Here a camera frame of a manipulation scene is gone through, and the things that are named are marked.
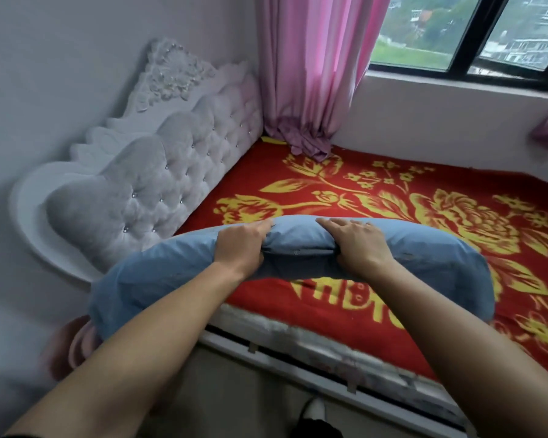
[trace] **white headboard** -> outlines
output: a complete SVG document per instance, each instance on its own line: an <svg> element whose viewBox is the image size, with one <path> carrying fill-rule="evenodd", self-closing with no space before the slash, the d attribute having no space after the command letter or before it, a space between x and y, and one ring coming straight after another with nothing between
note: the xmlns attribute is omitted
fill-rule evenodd
<svg viewBox="0 0 548 438"><path fill-rule="evenodd" d="M90 129L70 161L39 166L10 197L31 248L86 281L172 236L262 134L246 63L215 69L166 38L148 60L121 118Z"/></svg>

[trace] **hand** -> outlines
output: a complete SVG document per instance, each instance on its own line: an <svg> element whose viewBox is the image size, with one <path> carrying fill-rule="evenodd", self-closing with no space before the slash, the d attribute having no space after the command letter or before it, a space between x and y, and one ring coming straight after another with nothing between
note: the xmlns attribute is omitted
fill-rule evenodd
<svg viewBox="0 0 548 438"><path fill-rule="evenodd" d="M262 243L274 221L264 220L225 228L217 235L213 263L226 266L243 281L256 272L264 259Z"/></svg>
<svg viewBox="0 0 548 438"><path fill-rule="evenodd" d="M347 272L372 279L374 274L396 263L380 229L371 223L342 218L318 218L341 249L337 261Z"/></svg>

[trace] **red bedspread with yellow flowers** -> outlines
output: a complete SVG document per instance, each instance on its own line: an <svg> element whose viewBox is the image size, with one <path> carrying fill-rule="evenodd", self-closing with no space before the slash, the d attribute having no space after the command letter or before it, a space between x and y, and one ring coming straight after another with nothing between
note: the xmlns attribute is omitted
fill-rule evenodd
<svg viewBox="0 0 548 438"><path fill-rule="evenodd" d="M316 163L257 142L179 233L284 214L398 218L460 237L489 261L491 325L548 369L548 184L534 177L335 148ZM353 281L244 283L228 302L433 378L373 290Z"/></svg>

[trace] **blue pillow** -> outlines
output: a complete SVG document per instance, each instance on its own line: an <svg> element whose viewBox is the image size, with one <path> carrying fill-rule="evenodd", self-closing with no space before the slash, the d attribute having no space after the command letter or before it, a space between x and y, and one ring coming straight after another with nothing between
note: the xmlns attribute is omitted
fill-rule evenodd
<svg viewBox="0 0 548 438"><path fill-rule="evenodd" d="M357 280L338 265L335 240L316 218L276 218L263 243L264 262L250 280ZM479 252L451 234L420 224L384 218L354 220L379 227L394 258L417 278L482 320L491 320L493 284ZM115 265L92 285L89 315L99 334L104 339L110 337L143 309L209 266L217 234L224 227L174 236Z"/></svg>

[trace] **black window frame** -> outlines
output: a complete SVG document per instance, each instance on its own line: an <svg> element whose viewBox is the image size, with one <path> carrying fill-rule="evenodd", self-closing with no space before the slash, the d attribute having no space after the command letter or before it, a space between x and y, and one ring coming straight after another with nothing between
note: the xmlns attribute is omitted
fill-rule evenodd
<svg viewBox="0 0 548 438"><path fill-rule="evenodd" d="M379 72L393 72L404 75L424 76L435 79L456 80L485 85L518 87L548 92L548 66L544 71L508 64L480 57L489 35L503 13L509 0L479 0L465 33L453 55L448 69L424 69L412 66L390 65L387 63L369 64L369 69ZM469 73L471 66L521 77L508 78Z"/></svg>

